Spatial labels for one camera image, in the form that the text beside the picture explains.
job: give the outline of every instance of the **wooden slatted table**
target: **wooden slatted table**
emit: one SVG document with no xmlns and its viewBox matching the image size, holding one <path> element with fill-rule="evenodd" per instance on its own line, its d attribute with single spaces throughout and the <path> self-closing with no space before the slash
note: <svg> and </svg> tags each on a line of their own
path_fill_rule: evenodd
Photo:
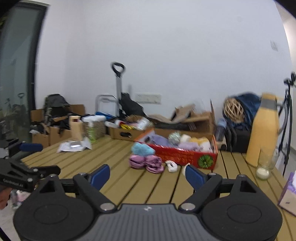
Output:
<svg viewBox="0 0 296 241">
<path fill-rule="evenodd" d="M 34 153 L 22 161 L 29 166 L 58 165 L 62 170 L 60 178 L 71 178 L 79 172 L 90 173 L 102 164 L 108 164 L 111 176 L 101 192 L 117 205 L 121 203 L 175 203 L 178 207 L 188 198 L 193 188 L 186 181 L 179 167 L 176 173 L 167 168 L 162 174 L 152 174 L 145 169 L 129 167 L 128 158 L 133 142 L 111 139 L 105 136 L 93 145 L 92 150 L 78 153 L 56 153 L 59 144 Z M 286 183 L 281 174 L 274 170 L 268 181 L 255 176 L 255 168 L 249 166 L 240 153 L 220 152 L 215 173 L 224 178 L 235 179 L 238 174 L 247 175 L 263 192 L 277 204 Z M 283 225 L 277 241 L 296 241 L 296 217 L 280 209 Z"/>
</svg>

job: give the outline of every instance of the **glass door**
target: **glass door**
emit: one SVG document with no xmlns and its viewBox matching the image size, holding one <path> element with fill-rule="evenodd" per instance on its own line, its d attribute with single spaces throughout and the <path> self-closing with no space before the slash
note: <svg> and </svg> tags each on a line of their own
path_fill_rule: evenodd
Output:
<svg viewBox="0 0 296 241">
<path fill-rule="evenodd" d="M 0 139 L 30 141 L 34 77 L 46 7 L 18 3 L 0 19 Z"/>
</svg>

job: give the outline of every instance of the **human hand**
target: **human hand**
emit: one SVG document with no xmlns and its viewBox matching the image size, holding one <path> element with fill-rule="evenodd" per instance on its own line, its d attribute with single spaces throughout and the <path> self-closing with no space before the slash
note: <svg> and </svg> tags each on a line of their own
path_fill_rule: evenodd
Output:
<svg viewBox="0 0 296 241">
<path fill-rule="evenodd" d="M 0 210 L 6 207 L 12 188 L 5 188 L 0 192 Z"/>
</svg>

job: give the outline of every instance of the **screw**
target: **screw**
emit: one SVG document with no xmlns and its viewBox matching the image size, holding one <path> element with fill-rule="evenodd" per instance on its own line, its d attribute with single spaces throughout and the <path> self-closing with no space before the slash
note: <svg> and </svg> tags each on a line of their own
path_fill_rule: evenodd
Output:
<svg viewBox="0 0 296 241">
<path fill-rule="evenodd" d="M 113 203 L 106 202 L 100 205 L 100 208 L 104 211 L 110 211 L 115 208 Z"/>
<path fill-rule="evenodd" d="M 193 203 L 186 202 L 181 205 L 181 208 L 186 211 L 191 211 L 195 209 L 195 205 Z"/>
</svg>

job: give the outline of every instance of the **white wall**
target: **white wall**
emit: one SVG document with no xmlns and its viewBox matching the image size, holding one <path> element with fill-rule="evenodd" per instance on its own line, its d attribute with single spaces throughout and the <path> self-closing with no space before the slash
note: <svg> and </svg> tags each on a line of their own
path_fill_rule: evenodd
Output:
<svg viewBox="0 0 296 241">
<path fill-rule="evenodd" d="M 36 65 L 36 108 L 42 108 L 49 94 L 64 95 L 67 78 L 65 69 L 69 62 L 66 52 L 71 43 L 70 33 L 75 28 L 73 20 L 77 0 L 43 0 L 49 4 L 39 40 Z"/>
<path fill-rule="evenodd" d="M 160 93 L 147 114 L 202 99 L 216 116 L 228 95 L 284 95 L 292 63 L 271 0 L 47 0 L 36 73 L 36 103 L 60 91 L 94 112 L 98 94 L 116 94 L 110 63 L 123 63 L 123 91 Z M 271 49 L 270 41 L 278 51 Z"/>
<path fill-rule="evenodd" d="M 287 12 L 284 8 L 280 8 L 278 6 L 279 12 L 281 16 L 289 44 L 291 60 L 293 64 L 293 71 L 296 72 L 296 19 Z M 293 91 L 293 124 L 292 124 L 292 139 L 291 139 L 291 146 L 296 149 L 296 91 Z"/>
</svg>

